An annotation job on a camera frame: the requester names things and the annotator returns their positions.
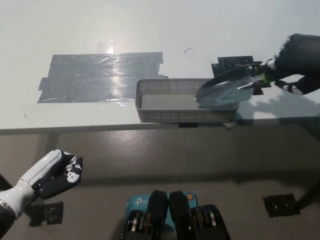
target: basket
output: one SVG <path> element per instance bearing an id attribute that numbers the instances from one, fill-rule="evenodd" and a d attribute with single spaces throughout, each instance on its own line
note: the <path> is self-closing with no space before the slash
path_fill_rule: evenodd
<path id="1" fill-rule="evenodd" d="M 141 79 L 137 82 L 135 107 L 141 122 L 228 123 L 239 103 L 198 108 L 195 93 L 209 78 Z"/>

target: robotic arm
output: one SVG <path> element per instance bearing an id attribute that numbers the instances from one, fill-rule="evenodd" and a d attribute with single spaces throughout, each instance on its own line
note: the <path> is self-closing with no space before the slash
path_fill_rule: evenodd
<path id="1" fill-rule="evenodd" d="M 11 189 L 0 192 L 0 239 L 26 206 L 38 197 L 52 198 L 81 181 L 83 158 L 54 150 L 33 165 Z"/>

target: gray floor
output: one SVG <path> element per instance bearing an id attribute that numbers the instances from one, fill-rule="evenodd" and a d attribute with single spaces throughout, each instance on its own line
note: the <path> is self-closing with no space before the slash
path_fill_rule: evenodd
<path id="1" fill-rule="evenodd" d="M 320 144 L 304 129 L 189 128 L 0 136 L 0 171 L 12 184 L 46 152 L 83 156 L 82 183 L 46 203 L 64 202 L 63 223 L 28 227 L 23 215 L 5 240 L 116 240 L 131 195 L 196 191 L 214 203 L 232 240 L 318 240 L 320 205 L 269 218 L 262 197 L 298 198 L 319 176 Z"/>

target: gray duct tape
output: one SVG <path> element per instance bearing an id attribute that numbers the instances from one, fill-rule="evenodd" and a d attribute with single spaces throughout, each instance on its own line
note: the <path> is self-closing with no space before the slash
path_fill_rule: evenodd
<path id="1" fill-rule="evenodd" d="M 134 101 L 137 81 L 158 75 L 162 52 L 53 55 L 38 103 Z"/>

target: white table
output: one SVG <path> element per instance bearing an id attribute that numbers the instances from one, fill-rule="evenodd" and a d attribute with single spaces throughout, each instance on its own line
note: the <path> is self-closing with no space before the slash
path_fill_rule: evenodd
<path id="1" fill-rule="evenodd" d="M 37 104 L 53 54 L 163 52 L 160 74 L 211 78 L 217 57 L 273 56 L 292 33 L 320 35 L 316 0 L 55 0 L 0 7 L 0 134 L 176 128 L 141 123 L 134 102 Z M 242 102 L 238 119 L 317 119 L 320 91 L 295 96 L 273 86 Z"/>

